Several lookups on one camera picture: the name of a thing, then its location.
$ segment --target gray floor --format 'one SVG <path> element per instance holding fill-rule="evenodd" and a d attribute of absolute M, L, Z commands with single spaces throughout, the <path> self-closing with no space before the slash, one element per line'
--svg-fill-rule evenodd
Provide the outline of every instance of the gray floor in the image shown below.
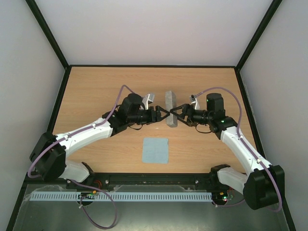
<path fill-rule="evenodd" d="M 286 231 L 283 212 L 254 211 L 246 204 L 215 208 L 195 202 L 117 202 L 119 219 L 113 231 Z M 114 218 L 110 202 L 93 202 L 87 208 L 100 225 Z M 15 231 L 96 231 L 76 202 L 34 202 L 24 200 Z"/>

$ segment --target gray wall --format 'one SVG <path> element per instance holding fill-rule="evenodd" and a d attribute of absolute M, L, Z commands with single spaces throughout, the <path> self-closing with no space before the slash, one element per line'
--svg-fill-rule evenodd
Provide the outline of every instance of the gray wall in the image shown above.
<path fill-rule="evenodd" d="M 308 1 L 284 0 L 242 69 L 266 157 L 285 171 L 295 226 L 308 227 Z"/>
<path fill-rule="evenodd" d="M 64 69 L 24 0 L 0 1 L 0 21 L 0 230 L 5 230 Z"/>
<path fill-rule="evenodd" d="M 236 65 L 272 0 L 37 0 L 70 64 Z"/>

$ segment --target white slotted strip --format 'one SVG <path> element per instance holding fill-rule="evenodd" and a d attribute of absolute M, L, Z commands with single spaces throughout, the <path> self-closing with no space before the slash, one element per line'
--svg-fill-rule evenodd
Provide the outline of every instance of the white slotted strip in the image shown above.
<path fill-rule="evenodd" d="M 30 201 L 78 201 L 80 192 L 33 192 Z M 114 201 L 139 202 L 139 201 L 174 201 L 174 202 L 211 202 L 212 193 L 208 192 L 113 192 L 109 193 Z M 109 201 L 109 198 L 100 193 L 89 196 L 84 201 Z"/>

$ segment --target black cable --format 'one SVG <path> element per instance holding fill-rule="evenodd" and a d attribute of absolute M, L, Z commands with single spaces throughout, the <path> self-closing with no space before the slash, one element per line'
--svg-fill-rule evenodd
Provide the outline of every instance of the black cable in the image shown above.
<path fill-rule="evenodd" d="M 129 128 L 134 129 L 134 130 L 136 130 L 136 131 L 139 131 L 139 130 L 142 128 L 142 126 L 143 126 L 143 124 L 141 124 L 141 127 L 140 127 L 140 128 L 132 128 L 131 126 L 129 126 Z"/>
<path fill-rule="evenodd" d="M 195 126 L 197 132 L 202 133 L 202 134 L 209 134 L 209 133 L 211 133 L 211 131 L 199 131 L 197 129 L 198 125 L 199 125 L 199 123 Z"/>

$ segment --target table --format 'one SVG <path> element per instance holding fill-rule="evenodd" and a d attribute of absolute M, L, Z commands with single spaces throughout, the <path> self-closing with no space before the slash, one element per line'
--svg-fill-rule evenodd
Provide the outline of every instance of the table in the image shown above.
<path fill-rule="evenodd" d="M 175 92 L 177 105 L 181 105 L 189 103 L 191 94 L 210 87 L 225 87 L 240 99 L 241 129 L 255 145 L 233 68 L 72 67 L 53 133 L 77 129 L 110 111 L 123 84 L 141 96 L 155 93 L 153 105 L 162 107 L 165 107 L 168 90 Z M 211 92 L 222 93 L 226 115 L 237 121 L 239 108 L 235 99 L 222 90 Z M 128 93 L 123 91 L 120 102 Z M 201 108 L 206 109 L 206 94 L 198 99 Z M 146 137 L 169 139 L 167 164 L 142 162 L 142 143 Z M 177 128 L 168 127 L 165 121 L 143 126 L 139 131 L 128 128 L 78 150 L 69 159 L 86 162 L 94 172 L 207 173 L 220 164 L 244 171 L 235 155 L 216 135 L 198 133 L 181 122 Z"/>

